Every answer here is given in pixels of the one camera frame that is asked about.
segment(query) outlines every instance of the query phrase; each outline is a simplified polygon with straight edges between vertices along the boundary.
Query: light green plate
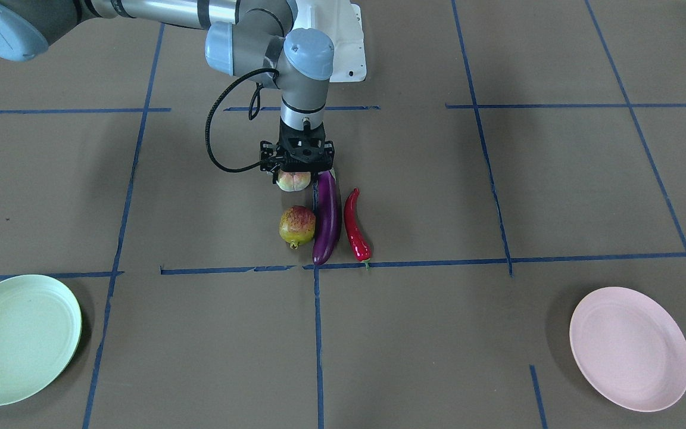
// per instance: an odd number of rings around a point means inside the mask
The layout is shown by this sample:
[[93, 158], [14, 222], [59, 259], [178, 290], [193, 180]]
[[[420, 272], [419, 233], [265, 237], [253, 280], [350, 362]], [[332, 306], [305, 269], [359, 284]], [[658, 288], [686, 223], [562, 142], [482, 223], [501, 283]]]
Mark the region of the light green plate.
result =
[[0, 405], [47, 387], [73, 358], [80, 336], [79, 302], [62, 282], [46, 275], [0, 282]]

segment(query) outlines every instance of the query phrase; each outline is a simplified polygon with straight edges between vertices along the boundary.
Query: pink plate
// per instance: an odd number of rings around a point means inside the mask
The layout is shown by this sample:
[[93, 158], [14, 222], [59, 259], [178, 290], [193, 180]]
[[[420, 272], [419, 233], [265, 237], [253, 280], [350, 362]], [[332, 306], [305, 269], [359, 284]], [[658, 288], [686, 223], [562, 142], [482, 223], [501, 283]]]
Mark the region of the pink plate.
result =
[[571, 317], [571, 350], [586, 380], [610, 401], [658, 412], [686, 391], [686, 341], [657, 302], [627, 288], [587, 295]]

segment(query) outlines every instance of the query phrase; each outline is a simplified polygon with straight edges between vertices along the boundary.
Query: red chili pepper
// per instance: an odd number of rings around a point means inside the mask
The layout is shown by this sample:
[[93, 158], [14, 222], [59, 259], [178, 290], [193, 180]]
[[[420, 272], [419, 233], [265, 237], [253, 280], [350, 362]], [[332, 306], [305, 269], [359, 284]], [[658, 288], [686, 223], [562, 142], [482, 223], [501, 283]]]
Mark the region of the red chili pepper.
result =
[[348, 234], [348, 242], [351, 244], [351, 250], [354, 251], [354, 256], [359, 262], [363, 262], [367, 269], [370, 269], [370, 258], [372, 257], [372, 250], [370, 250], [367, 241], [359, 231], [359, 225], [356, 223], [356, 201], [359, 199], [359, 189], [354, 188], [354, 192], [348, 196], [345, 201], [345, 209], [343, 209], [343, 222], [345, 222], [345, 230]]

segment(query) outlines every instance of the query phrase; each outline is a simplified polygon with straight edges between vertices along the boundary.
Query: plate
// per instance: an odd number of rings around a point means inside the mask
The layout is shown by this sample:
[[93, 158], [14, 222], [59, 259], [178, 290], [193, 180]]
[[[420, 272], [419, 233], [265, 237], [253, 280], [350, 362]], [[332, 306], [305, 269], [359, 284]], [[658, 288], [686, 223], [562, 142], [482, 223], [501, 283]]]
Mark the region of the plate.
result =
[[52, 383], [76, 352], [79, 302], [62, 282], [19, 275], [0, 282], [0, 405]]
[[586, 380], [629, 410], [658, 412], [686, 391], [686, 340], [653, 299], [628, 288], [593, 291], [576, 307], [571, 350]]

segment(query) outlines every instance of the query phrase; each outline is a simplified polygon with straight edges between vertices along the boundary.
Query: eggplant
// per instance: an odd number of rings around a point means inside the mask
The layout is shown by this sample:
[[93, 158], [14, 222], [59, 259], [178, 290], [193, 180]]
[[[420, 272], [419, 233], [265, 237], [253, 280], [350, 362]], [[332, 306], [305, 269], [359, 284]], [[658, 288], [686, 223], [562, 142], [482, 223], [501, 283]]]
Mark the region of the eggplant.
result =
[[314, 265], [330, 259], [341, 236], [341, 202], [335, 172], [319, 173], [317, 182], [316, 233], [314, 234]]

